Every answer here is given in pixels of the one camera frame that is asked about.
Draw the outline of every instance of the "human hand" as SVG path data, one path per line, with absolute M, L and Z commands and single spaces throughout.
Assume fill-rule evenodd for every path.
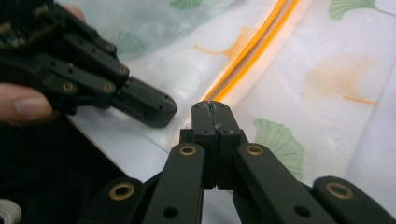
M 74 16 L 85 21 L 82 12 L 65 6 Z M 10 83 L 0 83 L 0 124 L 22 124 L 53 116 L 50 102 L 39 91 Z

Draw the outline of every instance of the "metal rivet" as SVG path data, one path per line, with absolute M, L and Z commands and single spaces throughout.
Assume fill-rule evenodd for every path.
M 113 52 L 114 50 L 116 50 L 116 48 L 114 47 L 114 45 L 108 44 L 106 46 L 106 49 L 108 52 Z
M 73 83 L 71 82 L 65 82 L 64 85 L 64 91 L 70 92 L 74 89 Z
M 127 74 L 128 73 L 128 68 L 125 66 L 121 66 L 120 67 L 120 73 L 121 74 Z
M 260 147 L 251 146 L 247 147 L 247 152 L 253 156 L 260 156 L 264 153 L 264 150 Z
M 353 198 L 352 190 L 338 182 L 329 182 L 326 184 L 326 190 L 330 192 L 333 196 L 343 199 L 350 200 Z
M 113 84 L 107 82 L 107 83 L 103 86 L 103 88 L 105 89 L 105 91 L 113 91 L 114 86 L 113 86 Z
M 180 154 L 183 156 L 190 156 L 193 155 L 197 152 L 197 149 L 195 147 L 182 147 L 179 150 Z
M 119 183 L 114 186 L 108 196 L 114 201 L 122 201 L 134 194 L 134 185 L 128 182 Z

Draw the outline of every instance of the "green ginkgo leaf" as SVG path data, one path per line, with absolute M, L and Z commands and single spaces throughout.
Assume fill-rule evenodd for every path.
M 256 143 L 268 147 L 298 180 L 303 178 L 304 149 L 289 128 L 267 119 L 256 119 Z
M 107 31 L 103 33 L 105 39 L 117 46 L 117 54 L 134 53 L 140 55 L 145 51 L 145 44 L 137 36 L 123 30 Z
M 375 8 L 375 0 L 332 0 L 330 16 L 335 20 L 341 20 L 349 10 L 356 8 Z
M 172 7 L 179 9 L 187 9 L 192 7 L 198 7 L 203 0 L 176 0 L 171 2 Z

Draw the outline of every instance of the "fingernail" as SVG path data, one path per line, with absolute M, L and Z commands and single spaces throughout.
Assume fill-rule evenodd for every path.
M 43 97 L 24 98 L 17 100 L 15 108 L 23 119 L 43 119 L 50 115 L 51 108 Z

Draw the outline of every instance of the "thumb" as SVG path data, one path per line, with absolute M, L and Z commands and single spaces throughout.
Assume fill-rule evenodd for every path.
M 44 119 L 52 109 L 46 97 L 31 88 L 0 83 L 0 123 Z

